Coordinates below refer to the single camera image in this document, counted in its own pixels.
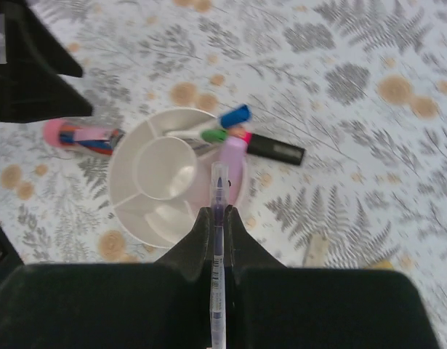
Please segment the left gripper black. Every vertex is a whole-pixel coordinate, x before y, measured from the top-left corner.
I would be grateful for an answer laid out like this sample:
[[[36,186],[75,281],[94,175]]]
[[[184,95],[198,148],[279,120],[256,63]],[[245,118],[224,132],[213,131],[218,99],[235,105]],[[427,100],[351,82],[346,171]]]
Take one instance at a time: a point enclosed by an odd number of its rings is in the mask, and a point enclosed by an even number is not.
[[[50,64],[28,62],[20,25]],[[0,122],[31,123],[90,116],[92,104],[58,74],[81,78],[83,68],[30,8],[29,1],[0,1]]]

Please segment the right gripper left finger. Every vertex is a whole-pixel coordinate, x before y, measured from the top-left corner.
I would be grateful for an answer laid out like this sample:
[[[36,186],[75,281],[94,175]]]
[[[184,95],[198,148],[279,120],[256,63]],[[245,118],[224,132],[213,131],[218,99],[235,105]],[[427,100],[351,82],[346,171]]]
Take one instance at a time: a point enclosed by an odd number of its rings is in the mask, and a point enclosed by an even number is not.
[[[32,264],[0,286],[0,348],[206,348],[212,215],[153,263]]]

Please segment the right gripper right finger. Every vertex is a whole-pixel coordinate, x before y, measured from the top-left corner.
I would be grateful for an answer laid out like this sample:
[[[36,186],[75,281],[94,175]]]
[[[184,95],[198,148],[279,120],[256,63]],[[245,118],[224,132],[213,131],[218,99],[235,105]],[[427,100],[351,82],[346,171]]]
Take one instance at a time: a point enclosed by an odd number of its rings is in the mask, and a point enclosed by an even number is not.
[[[229,348],[437,348],[419,291],[386,269],[288,268],[225,212]]]

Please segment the pink pack of pens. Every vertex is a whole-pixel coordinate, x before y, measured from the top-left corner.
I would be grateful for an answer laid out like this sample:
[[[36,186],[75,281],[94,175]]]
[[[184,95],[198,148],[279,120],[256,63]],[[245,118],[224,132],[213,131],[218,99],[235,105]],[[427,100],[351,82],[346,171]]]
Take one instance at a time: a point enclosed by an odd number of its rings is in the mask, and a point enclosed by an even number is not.
[[[110,157],[125,132],[118,128],[86,126],[65,119],[52,119],[45,122],[42,134],[45,142],[55,148]]]

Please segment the white round divided organizer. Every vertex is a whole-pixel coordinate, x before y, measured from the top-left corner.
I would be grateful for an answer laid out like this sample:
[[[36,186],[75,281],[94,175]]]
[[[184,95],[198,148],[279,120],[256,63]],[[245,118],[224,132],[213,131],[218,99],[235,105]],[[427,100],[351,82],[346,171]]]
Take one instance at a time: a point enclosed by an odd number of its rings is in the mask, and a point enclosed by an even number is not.
[[[169,249],[191,230],[198,210],[210,204],[216,145],[194,151],[167,137],[212,118],[195,108],[153,114],[115,147],[108,170],[108,195],[122,228],[144,244]]]

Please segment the thin purple gel pen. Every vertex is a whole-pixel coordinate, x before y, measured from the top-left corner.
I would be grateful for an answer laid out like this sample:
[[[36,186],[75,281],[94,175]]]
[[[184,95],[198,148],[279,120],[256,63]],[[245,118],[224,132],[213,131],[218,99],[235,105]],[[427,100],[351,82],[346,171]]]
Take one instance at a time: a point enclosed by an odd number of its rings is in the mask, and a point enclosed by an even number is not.
[[[212,348],[226,348],[224,216],[227,207],[228,167],[212,164],[211,209],[214,220],[210,323]]]

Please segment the purple highlighter pen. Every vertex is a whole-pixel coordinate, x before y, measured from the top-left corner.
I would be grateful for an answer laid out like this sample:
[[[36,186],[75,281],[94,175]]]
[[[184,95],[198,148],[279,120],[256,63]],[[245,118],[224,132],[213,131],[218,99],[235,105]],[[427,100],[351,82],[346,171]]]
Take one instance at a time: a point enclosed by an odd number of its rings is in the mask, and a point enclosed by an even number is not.
[[[220,162],[227,166],[229,204],[239,207],[246,196],[248,175],[246,163],[246,142],[229,136],[220,149]]]

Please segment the green capped white marker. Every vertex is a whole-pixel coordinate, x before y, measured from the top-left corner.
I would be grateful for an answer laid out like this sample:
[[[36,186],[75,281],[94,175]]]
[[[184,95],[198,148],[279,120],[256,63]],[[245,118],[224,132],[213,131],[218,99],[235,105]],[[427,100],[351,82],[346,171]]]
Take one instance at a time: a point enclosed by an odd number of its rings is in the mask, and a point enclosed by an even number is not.
[[[223,129],[180,130],[166,133],[167,137],[176,137],[185,141],[194,151],[223,143],[227,132]]]

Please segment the blue capped white marker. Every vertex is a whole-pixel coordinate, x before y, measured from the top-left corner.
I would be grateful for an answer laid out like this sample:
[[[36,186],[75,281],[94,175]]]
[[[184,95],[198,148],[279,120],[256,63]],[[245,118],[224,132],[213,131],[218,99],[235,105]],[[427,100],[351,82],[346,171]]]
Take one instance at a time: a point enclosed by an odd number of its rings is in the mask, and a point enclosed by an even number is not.
[[[251,111],[247,105],[233,109],[218,118],[212,118],[196,127],[186,130],[223,129],[227,130],[235,125],[244,124],[251,119]]]

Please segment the orange capped white marker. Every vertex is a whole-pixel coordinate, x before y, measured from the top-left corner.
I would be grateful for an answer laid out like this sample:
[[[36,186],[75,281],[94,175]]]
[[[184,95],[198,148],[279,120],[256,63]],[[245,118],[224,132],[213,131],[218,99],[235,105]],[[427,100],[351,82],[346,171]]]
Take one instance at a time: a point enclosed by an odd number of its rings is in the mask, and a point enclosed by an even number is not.
[[[248,132],[242,125],[235,125],[227,130],[227,133],[231,137],[237,137],[242,139],[246,144],[250,143],[252,133]]]

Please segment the grey speckled eraser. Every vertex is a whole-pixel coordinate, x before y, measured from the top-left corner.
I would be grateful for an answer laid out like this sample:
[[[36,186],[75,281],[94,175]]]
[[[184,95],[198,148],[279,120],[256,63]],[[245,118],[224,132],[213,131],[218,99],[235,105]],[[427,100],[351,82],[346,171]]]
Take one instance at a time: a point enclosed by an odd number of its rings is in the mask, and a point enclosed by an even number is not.
[[[323,268],[329,250],[329,240],[320,233],[314,233],[307,245],[303,260],[304,268]]]

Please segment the yellow eraser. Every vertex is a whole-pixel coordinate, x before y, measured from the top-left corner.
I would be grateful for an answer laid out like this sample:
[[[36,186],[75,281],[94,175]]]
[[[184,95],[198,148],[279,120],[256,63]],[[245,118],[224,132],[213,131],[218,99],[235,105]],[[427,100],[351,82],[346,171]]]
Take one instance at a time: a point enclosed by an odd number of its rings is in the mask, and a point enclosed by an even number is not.
[[[380,260],[379,262],[373,263],[367,267],[373,270],[393,270],[394,267],[389,260]]]

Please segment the black yellow capped marker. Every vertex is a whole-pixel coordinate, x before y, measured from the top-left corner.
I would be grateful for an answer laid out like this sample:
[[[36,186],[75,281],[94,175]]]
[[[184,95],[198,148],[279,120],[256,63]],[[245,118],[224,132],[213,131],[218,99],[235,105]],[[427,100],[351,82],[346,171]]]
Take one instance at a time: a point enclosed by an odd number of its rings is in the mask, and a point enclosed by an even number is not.
[[[285,164],[300,166],[305,154],[304,148],[251,132],[247,132],[242,140],[247,144],[248,154]]]

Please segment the floral table mat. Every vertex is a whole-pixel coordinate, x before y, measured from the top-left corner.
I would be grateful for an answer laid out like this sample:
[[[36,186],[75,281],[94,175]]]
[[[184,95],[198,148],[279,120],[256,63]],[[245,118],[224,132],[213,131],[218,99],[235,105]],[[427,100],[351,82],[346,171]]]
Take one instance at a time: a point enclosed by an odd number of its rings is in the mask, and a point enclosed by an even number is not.
[[[236,208],[249,235],[288,268],[303,268],[314,233],[329,240],[323,268],[389,260],[419,291],[437,348],[447,348],[440,3],[29,3],[84,71],[58,75],[93,106],[90,116],[57,119],[126,135],[168,109],[220,117],[247,105],[251,119],[239,125],[305,154],[294,166],[246,153],[245,199],[229,204],[228,189],[226,209]],[[108,195],[112,156],[47,144],[48,120],[0,122],[0,226],[20,266],[153,263],[183,239],[163,249],[127,233]],[[209,192],[196,219],[203,208],[212,215]],[[213,229],[214,220],[200,277],[209,284],[206,348]]]

